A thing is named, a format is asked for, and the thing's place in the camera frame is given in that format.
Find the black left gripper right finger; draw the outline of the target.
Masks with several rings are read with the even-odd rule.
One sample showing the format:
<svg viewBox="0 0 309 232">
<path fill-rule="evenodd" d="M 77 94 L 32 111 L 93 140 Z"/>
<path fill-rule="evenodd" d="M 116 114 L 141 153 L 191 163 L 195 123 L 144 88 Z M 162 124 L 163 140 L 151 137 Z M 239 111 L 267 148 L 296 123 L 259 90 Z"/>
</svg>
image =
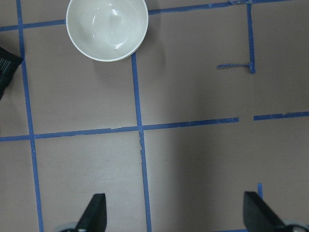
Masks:
<svg viewBox="0 0 309 232">
<path fill-rule="evenodd" d="M 249 232 L 289 232 L 290 228 L 254 191 L 243 195 L 243 222 Z"/>
</svg>

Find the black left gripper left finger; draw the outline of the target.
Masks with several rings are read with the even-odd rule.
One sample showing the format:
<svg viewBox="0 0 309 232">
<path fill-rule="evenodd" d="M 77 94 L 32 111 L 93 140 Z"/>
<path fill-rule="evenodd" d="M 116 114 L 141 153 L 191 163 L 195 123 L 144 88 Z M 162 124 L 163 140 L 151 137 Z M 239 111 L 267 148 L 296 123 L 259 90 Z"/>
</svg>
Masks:
<svg viewBox="0 0 309 232">
<path fill-rule="evenodd" d="M 107 227 L 107 206 L 104 193 L 94 194 L 78 221 L 76 232 L 104 232 Z"/>
</svg>

